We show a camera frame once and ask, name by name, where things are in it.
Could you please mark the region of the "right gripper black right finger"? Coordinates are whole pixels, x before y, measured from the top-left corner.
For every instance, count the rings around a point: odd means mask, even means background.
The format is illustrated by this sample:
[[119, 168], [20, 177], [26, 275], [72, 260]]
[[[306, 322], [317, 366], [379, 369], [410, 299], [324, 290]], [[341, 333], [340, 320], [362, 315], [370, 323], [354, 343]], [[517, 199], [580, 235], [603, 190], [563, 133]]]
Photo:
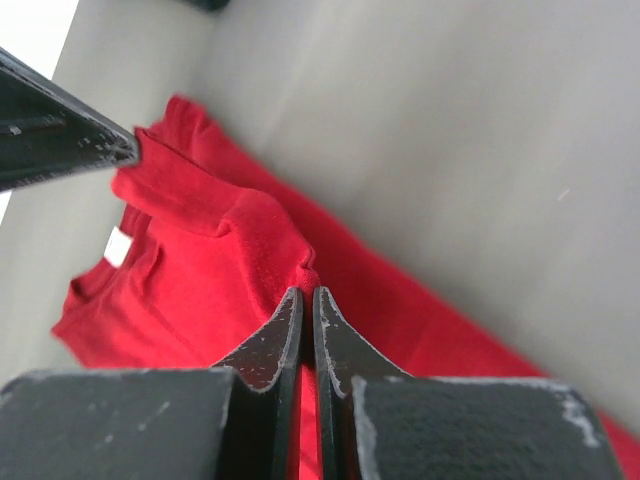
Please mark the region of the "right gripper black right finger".
[[536, 377], [417, 378], [316, 289], [319, 462], [326, 479], [619, 479], [591, 406]]

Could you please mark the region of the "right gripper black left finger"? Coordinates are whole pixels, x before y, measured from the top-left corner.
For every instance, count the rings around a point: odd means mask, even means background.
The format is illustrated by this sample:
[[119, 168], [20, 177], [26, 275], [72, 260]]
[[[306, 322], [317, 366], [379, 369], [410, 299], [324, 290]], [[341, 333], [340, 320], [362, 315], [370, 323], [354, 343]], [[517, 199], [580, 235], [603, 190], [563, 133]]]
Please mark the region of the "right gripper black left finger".
[[303, 298], [196, 369], [30, 371], [1, 391], [5, 479], [294, 479]]

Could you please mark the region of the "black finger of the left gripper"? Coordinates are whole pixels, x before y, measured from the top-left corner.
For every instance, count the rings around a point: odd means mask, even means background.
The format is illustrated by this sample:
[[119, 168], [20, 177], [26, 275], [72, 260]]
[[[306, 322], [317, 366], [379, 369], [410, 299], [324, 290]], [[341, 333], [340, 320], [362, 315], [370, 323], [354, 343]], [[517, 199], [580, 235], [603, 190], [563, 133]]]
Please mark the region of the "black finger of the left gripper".
[[2, 191], [138, 159], [133, 133], [1, 51]]

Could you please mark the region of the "dark red t-shirt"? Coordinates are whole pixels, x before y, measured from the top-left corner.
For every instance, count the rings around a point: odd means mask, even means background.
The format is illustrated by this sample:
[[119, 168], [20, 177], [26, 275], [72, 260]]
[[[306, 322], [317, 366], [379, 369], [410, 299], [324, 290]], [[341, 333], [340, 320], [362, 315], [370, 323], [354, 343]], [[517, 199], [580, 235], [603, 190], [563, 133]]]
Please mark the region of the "dark red t-shirt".
[[[294, 479], [326, 479], [313, 337], [320, 287], [358, 333], [414, 377], [553, 380], [272, 177], [198, 105], [171, 99], [164, 117], [135, 137], [139, 162], [112, 181], [126, 204], [121, 224], [102, 260], [71, 282], [53, 329], [83, 370], [210, 367], [267, 323], [287, 290], [300, 290]], [[637, 478], [638, 441], [594, 413], [619, 479]]]

